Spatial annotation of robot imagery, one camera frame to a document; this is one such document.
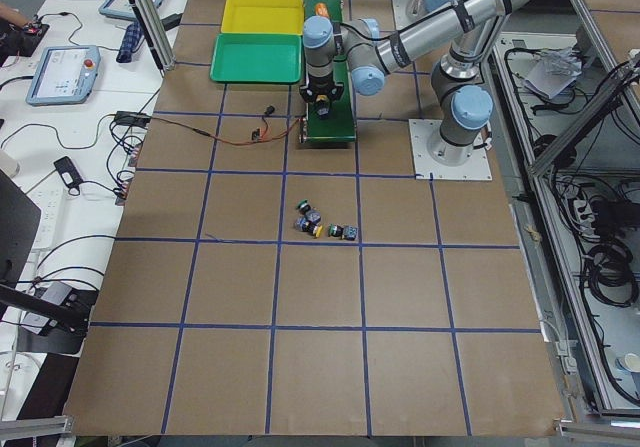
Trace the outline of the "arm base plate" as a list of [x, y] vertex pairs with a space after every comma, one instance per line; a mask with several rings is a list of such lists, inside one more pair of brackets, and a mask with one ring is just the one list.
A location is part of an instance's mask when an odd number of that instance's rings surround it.
[[396, 30], [401, 30], [426, 15], [422, 0], [391, 0]]
[[410, 119], [409, 131], [418, 180], [482, 181], [492, 180], [487, 149], [477, 133], [474, 142], [457, 147], [440, 135], [440, 119]]

